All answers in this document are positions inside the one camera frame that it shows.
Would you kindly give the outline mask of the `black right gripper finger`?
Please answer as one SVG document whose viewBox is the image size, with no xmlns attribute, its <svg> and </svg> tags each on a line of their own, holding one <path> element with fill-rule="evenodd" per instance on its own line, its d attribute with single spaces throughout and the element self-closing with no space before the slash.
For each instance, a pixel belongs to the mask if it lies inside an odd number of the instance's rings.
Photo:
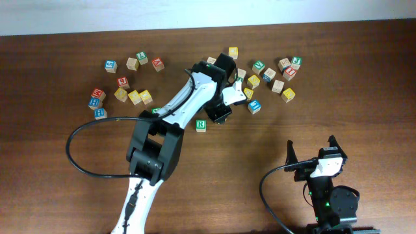
<svg viewBox="0 0 416 234">
<path fill-rule="evenodd" d="M 340 146 L 339 146 L 339 144 L 338 144 L 334 135 L 329 136 L 328 142 L 329 142 L 329 147 L 332 147 L 332 148 L 336 147 L 337 149 L 340 148 Z"/>
<path fill-rule="evenodd" d="M 285 160 L 285 172 L 293 172 L 296 170 L 296 164 L 298 163 L 298 159 L 296 157 L 294 148 L 293 148 L 293 141 L 287 141 L 287 156 Z"/>
</svg>

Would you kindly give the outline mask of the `green R wooden block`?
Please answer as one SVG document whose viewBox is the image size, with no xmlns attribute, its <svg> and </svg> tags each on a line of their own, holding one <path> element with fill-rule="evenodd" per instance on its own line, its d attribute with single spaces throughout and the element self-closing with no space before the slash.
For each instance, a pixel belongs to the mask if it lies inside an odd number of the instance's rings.
<svg viewBox="0 0 416 234">
<path fill-rule="evenodd" d="M 196 131 L 197 132 L 206 132 L 207 122 L 205 120 L 196 120 Z"/>
</svg>

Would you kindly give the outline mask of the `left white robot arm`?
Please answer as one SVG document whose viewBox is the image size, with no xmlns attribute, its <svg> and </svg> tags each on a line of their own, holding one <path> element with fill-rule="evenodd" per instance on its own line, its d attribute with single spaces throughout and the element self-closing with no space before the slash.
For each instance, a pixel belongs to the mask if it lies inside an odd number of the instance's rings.
<svg viewBox="0 0 416 234">
<path fill-rule="evenodd" d="M 220 54 L 212 64 L 201 61 L 188 71 L 188 83 L 156 113 L 143 111 L 136 122 L 126 159 L 129 186 L 113 233 L 143 233 L 159 187 L 175 170 L 186 125 L 204 110 L 222 124 L 232 105 L 246 101 L 241 82 L 228 83 L 237 69 L 234 59 Z"/>
</svg>

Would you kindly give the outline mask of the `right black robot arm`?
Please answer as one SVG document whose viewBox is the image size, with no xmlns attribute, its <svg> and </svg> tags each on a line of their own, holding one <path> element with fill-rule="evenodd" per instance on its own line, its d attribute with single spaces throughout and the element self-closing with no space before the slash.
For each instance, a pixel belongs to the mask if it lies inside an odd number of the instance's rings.
<svg viewBox="0 0 416 234">
<path fill-rule="evenodd" d="M 286 172 L 294 172 L 295 182 L 304 182 L 309 189 L 316 224 L 307 225 L 308 233 L 380 233 L 373 227 L 352 227 L 358 221 L 356 212 L 360 193 L 351 187 L 334 186 L 332 179 L 342 171 L 348 157 L 331 135 L 329 146 L 307 161 L 296 157 L 293 141 L 287 141 Z"/>
</svg>

